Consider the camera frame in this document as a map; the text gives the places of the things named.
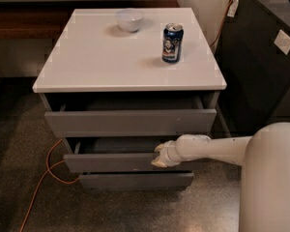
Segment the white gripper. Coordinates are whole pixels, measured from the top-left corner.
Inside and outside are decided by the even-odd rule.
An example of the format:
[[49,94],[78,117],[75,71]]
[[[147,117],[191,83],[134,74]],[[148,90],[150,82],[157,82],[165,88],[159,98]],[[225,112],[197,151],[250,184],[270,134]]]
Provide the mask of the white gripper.
[[182,162],[181,156],[177,153],[176,142],[173,140],[161,143],[154,152],[159,152],[159,158],[151,161],[155,167],[166,168],[167,166],[176,166]]

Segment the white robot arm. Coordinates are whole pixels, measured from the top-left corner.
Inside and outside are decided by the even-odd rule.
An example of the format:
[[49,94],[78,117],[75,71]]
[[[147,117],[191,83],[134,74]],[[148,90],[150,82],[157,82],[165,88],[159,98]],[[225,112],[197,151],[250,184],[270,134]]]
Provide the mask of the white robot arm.
[[240,165],[239,232],[290,232],[290,123],[270,124],[253,136],[184,134],[155,151],[157,167],[200,159]]

